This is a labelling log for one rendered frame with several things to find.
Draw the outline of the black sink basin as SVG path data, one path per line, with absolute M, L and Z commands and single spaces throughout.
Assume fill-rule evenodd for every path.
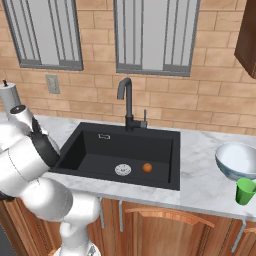
M 61 148 L 54 173 L 150 186 L 180 189 L 180 144 L 177 131 L 80 123 Z M 152 171 L 142 170 L 150 163 Z M 128 164 L 131 173 L 119 176 L 115 167 Z

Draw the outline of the white round sink drain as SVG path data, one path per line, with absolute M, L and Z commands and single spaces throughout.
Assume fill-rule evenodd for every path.
M 128 164 L 119 164 L 115 167 L 115 173 L 119 176 L 127 176 L 131 173 L 131 167 Z

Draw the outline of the white bowl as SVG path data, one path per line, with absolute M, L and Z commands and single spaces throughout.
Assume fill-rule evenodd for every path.
M 220 171 L 230 180 L 256 179 L 256 148 L 238 142 L 227 142 L 215 151 Z

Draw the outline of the green cup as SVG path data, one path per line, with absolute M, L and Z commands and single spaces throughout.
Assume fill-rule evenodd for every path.
M 247 205 L 256 194 L 256 182 L 248 178 L 240 178 L 236 182 L 236 202 Z

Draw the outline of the dark grey tap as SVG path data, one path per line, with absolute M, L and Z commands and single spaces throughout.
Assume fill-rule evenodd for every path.
M 117 99 L 126 100 L 125 129 L 132 132 L 135 128 L 146 128 L 147 120 L 135 120 L 132 113 L 132 80 L 127 77 L 120 81 L 117 89 Z

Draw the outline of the grey framed window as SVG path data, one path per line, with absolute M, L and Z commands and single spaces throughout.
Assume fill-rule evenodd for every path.
M 200 0 L 113 0 L 116 71 L 188 77 Z
M 21 68 L 83 69 L 76 0 L 2 0 Z

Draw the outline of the wooden cupboard door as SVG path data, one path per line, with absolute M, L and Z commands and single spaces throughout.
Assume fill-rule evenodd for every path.
M 92 242 L 102 256 L 115 256 L 112 203 L 103 199 L 104 229 L 100 217 L 88 226 Z M 38 219 L 20 199 L 0 200 L 0 227 L 3 229 L 14 256 L 53 256 L 61 246 L 60 224 Z
M 236 256 L 256 256 L 256 224 L 246 226 Z
M 233 256 L 231 247 L 241 222 L 233 218 L 112 202 L 116 256 Z

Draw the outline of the white paper towel roll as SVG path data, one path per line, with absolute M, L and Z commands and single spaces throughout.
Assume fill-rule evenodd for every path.
M 16 84 L 3 80 L 3 83 L 0 84 L 0 99 L 3 102 L 6 115 L 10 116 L 10 110 L 21 104 Z

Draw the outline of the grey wall outlet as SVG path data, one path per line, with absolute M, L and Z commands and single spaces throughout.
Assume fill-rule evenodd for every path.
M 56 74 L 46 74 L 46 82 L 48 86 L 48 91 L 50 94 L 59 94 L 60 88 L 58 83 L 58 77 Z

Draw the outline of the dark brown wall cupboard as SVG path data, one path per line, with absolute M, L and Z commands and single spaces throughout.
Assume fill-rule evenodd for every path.
M 234 55 L 256 80 L 256 0 L 246 2 Z

